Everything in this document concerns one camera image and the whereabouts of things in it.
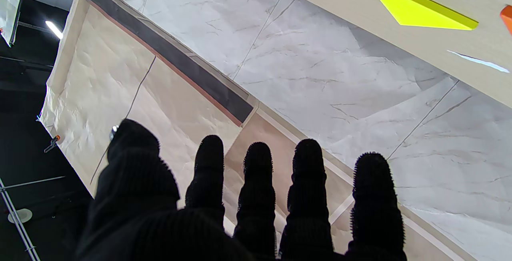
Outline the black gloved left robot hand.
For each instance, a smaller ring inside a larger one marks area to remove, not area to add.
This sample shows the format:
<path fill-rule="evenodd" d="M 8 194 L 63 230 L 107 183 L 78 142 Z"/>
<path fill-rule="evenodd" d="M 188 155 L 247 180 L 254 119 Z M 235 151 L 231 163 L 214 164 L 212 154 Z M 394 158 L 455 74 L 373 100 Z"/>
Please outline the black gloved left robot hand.
<path fill-rule="evenodd" d="M 178 186 L 160 158 L 158 139 L 124 119 L 107 150 L 95 199 L 78 244 L 77 261 L 276 261 L 276 193 L 272 157 L 251 144 L 243 162 L 232 237 L 223 226 L 224 148 L 217 135 L 201 142 L 194 177 L 179 209 Z M 328 221 L 320 145 L 303 139 L 292 160 L 282 261 L 405 261 L 405 233 L 391 170 L 379 153 L 361 155 L 354 168 L 352 240 L 336 253 Z"/>

